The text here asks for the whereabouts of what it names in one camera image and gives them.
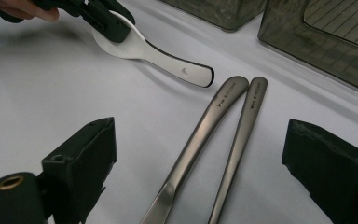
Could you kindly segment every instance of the engraved logo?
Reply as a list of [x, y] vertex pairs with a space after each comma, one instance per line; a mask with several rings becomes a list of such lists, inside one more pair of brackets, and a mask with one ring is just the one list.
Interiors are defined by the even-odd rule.
[[258, 96], [258, 93], [260, 92], [260, 88], [261, 88], [261, 83], [257, 83], [257, 86], [255, 88], [255, 94], [254, 94], [254, 97], [253, 97], [253, 101], [251, 103], [251, 109], [255, 108], [255, 101], [257, 100], [257, 96]]
[[234, 82], [229, 88], [228, 91], [226, 91], [225, 95], [223, 96], [223, 99], [220, 101], [218, 107], [222, 107], [222, 105], [225, 103], [228, 96], [231, 94], [231, 92], [234, 90], [235, 86], [237, 85], [236, 82]]

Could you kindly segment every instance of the bent spoon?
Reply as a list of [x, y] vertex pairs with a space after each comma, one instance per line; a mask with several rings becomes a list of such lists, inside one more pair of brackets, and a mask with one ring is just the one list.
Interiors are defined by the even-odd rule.
[[92, 29], [92, 34], [98, 45], [108, 54], [123, 59], [146, 60], [184, 81], [201, 87], [211, 86], [214, 79], [212, 67], [186, 61], [158, 49], [147, 41], [127, 18], [115, 11], [110, 12], [121, 19], [131, 30], [122, 43], [115, 43]]

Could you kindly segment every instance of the silverware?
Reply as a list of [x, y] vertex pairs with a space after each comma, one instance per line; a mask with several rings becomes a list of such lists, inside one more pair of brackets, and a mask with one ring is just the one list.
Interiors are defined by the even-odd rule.
[[219, 221], [228, 192], [231, 189], [235, 174], [237, 173], [238, 166], [241, 162], [243, 151], [245, 150], [246, 144], [248, 143], [252, 129], [255, 125], [255, 120], [260, 106], [263, 103], [267, 85], [268, 82], [263, 77], [255, 77], [251, 82], [251, 86], [246, 94], [245, 103], [243, 104], [240, 121], [235, 133], [226, 169], [214, 202], [209, 224], [215, 224]]
[[245, 77], [229, 78], [216, 93], [203, 113], [196, 129], [188, 139], [156, 199], [147, 211], [143, 224], [165, 223], [171, 211], [176, 192], [189, 174], [197, 157], [219, 121], [249, 87]]
[[209, 87], [213, 83], [212, 67], [186, 61], [158, 49], [147, 41], [127, 18], [115, 11], [110, 12], [121, 19], [130, 28], [130, 32], [123, 42], [115, 43], [93, 29], [95, 41], [105, 52], [123, 59], [146, 60], [194, 85]]

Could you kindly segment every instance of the spoon handle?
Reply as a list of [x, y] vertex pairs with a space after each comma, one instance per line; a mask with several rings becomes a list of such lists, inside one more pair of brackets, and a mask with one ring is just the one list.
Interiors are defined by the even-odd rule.
[[209, 87], [213, 83], [212, 67], [177, 58], [152, 45], [146, 39], [145, 42], [145, 60], [194, 85]]

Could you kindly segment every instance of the white tablecloth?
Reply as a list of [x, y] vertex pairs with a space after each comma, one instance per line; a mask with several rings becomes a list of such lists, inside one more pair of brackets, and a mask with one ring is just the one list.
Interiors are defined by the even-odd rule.
[[[213, 85], [112, 57], [64, 11], [54, 23], [0, 19], [0, 177], [39, 174], [40, 161], [77, 130], [115, 117], [117, 163], [88, 223], [139, 223], [221, 84], [262, 76], [268, 90], [221, 223], [330, 223], [282, 165], [284, 138], [289, 119], [300, 119], [358, 147], [358, 92], [262, 46], [262, 15], [228, 34], [159, 1], [122, 4], [151, 43], [210, 65]], [[167, 223], [207, 223], [243, 101], [203, 150]]]

